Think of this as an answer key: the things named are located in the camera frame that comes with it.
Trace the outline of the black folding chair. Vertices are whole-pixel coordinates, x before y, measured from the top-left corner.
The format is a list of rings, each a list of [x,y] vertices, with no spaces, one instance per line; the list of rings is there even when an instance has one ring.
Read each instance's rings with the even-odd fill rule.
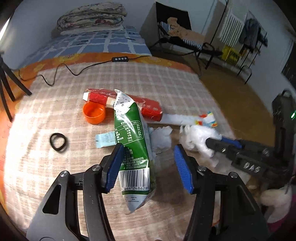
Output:
[[[205,36],[192,30],[189,13],[156,2],[156,20],[158,27],[158,40],[149,46],[150,49],[159,45],[170,44],[189,50],[199,62],[201,54],[210,56],[205,68],[208,68],[213,58],[220,57],[223,53],[212,44],[205,41]]]

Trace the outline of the dark hanging jacket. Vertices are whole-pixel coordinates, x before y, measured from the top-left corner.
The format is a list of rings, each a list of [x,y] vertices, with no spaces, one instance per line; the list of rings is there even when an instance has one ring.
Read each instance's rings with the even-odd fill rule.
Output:
[[[248,49],[254,49],[258,42],[268,46],[268,39],[261,33],[260,23],[256,19],[248,19],[239,37],[239,43]]]

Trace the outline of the black lamp tripod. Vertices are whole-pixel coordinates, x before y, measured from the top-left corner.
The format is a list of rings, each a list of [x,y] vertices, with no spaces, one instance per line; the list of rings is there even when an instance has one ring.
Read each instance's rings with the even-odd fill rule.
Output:
[[[8,103],[6,101],[5,95],[4,95],[4,88],[8,94],[8,96],[10,97],[11,101],[14,102],[16,100],[12,89],[9,85],[7,76],[10,77],[10,79],[17,85],[17,87],[19,87],[26,95],[31,96],[32,92],[30,92],[29,89],[27,89],[27,87],[25,87],[24,84],[22,84],[22,82],[15,76],[15,74],[13,73],[13,71],[11,70],[11,68],[8,67],[8,65],[6,63],[4,63],[4,60],[2,58],[2,54],[3,52],[1,51],[1,56],[0,56],[0,76],[1,76],[1,85],[0,85],[0,93],[1,93],[1,101],[2,104],[4,106],[4,110],[9,118],[9,121],[12,122],[13,121],[13,117],[11,115],[11,112],[9,110],[8,107]]]

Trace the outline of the red cardboard box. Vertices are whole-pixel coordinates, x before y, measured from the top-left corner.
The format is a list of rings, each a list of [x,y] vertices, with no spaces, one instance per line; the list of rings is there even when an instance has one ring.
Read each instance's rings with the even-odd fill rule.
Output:
[[[86,102],[101,104],[106,108],[119,108],[122,113],[126,113],[128,108],[135,103],[142,116],[147,120],[160,121],[163,116],[163,110],[157,101],[127,95],[119,90],[89,88],[83,93],[82,99]]]

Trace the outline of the blue checked bedsheet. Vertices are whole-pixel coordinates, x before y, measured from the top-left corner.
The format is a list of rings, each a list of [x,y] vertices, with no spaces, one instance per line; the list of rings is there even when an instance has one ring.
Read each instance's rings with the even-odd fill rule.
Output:
[[[46,59],[81,53],[151,55],[145,40],[136,28],[126,26],[122,30],[84,32],[76,35],[60,36],[27,56],[20,64],[20,67],[23,68]]]

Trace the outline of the yellow crate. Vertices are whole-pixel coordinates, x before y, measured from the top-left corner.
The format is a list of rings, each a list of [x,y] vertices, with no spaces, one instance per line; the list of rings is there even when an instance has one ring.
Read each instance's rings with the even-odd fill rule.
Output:
[[[241,55],[232,47],[225,45],[222,50],[222,56],[221,59],[232,65],[236,66],[238,61],[240,60]]]

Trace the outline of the white striped towel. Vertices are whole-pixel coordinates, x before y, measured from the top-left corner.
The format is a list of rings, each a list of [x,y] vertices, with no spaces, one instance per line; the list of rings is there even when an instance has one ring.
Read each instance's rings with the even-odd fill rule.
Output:
[[[245,1],[228,1],[226,17],[218,36],[220,42],[229,47],[234,47],[236,45],[242,33],[247,13],[248,7]]]

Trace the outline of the orange plastic lid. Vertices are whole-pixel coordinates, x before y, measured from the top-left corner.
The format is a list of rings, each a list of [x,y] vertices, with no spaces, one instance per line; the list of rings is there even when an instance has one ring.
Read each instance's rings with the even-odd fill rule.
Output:
[[[83,114],[88,123],[98,125],[105,120],[106,108],[98,103],[87,102],[83,106]]]

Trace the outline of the black clothes rack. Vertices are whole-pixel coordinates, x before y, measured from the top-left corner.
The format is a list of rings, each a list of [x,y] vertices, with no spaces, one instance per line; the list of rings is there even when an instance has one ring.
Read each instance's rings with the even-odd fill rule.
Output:
[[[208,30],[210,44],[222,52],[218,63],[235,71],[247,84],[261,48],[268,47],[267,30],[248,8],[248,3],[217,1]]]

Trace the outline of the clothes on chair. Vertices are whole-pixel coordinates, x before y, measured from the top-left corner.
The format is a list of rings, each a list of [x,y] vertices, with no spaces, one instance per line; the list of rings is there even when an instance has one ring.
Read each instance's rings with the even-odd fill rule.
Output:
[[[163,35],[172,38],[177,37],[182,40],[185,44],[202,49],[204,44],[205,36],[186,29],[177,23],[177,18],[170,17],[167,19],[167,23],[160,22],[159,26],[164,30]]]

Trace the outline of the folded floral quilt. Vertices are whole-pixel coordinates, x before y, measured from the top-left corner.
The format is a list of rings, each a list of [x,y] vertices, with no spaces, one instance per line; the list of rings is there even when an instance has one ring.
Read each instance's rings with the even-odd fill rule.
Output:
[[[60,31],[97,26],[120,26],[127,11],[121,3],[104,2],[72,9],[57,20]]]

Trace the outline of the plush toy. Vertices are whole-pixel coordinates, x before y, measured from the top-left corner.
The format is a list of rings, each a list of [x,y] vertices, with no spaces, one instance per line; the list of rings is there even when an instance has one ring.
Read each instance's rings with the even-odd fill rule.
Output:
[[[261,207],[271,233],[277,231],[288,218],[290,209],[295,207],[295,185],[285,185],[280,189],[261,190],[259,181],[251,177],[247,188]]]

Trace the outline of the light blue wrapper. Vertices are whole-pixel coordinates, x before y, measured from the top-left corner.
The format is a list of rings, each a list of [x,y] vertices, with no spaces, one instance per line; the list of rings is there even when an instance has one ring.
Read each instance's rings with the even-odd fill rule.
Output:
[[[95,136],[96,148],[111,147],[116,145],[115,132],[100,133]]]

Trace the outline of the white tissue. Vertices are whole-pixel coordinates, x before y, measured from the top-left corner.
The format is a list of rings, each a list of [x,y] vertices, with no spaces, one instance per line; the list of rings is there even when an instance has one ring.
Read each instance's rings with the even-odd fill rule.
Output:
[[[222,135],[215,129],[207,126],[186,125],[180,126],[179,141],[184,149],[189,151],[197,151],[207,158],[214,156],[214,151],[207,147],[206,140],[213,138],[215,140],[222,140]]]
[[[171,133],[173,129],[170,126],[159,128],[149,127],[149,137],[151,140],[152,154],[155,158],[157,154],[165,152],[171,148]]]

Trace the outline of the flat white tissue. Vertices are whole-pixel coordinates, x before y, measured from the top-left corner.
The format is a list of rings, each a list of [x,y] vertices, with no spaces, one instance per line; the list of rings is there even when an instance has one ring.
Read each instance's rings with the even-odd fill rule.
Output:
[[[155,158],[157,154],[165,152],[171,148],[171,133],[173,129],[170,126],[159,128],[149,127],[149,137],[151,140],[152,154]]]

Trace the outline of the colourful candy wrapper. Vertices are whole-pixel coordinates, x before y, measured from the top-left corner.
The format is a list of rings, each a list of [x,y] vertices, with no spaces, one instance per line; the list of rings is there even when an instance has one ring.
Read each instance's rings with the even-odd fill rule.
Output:
[[[174,126],[199,125],[207,126],[209,128],[215,128],[218,125],[215,116],[212,112],[207,112],[206,114],[201,114],[198,116],[181,114],[163,114],[160,121],[147,120],[147,123]]]

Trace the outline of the green milk carton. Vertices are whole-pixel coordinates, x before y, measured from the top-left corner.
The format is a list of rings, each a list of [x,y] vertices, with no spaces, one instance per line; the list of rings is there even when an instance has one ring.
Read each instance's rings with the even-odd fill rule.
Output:
[[[115,140],[125,147],[118,178],[127,212],[133,213],[144,206],[156,190],[149,129],[137,104],[133,103],[126,113],[113,109]]]

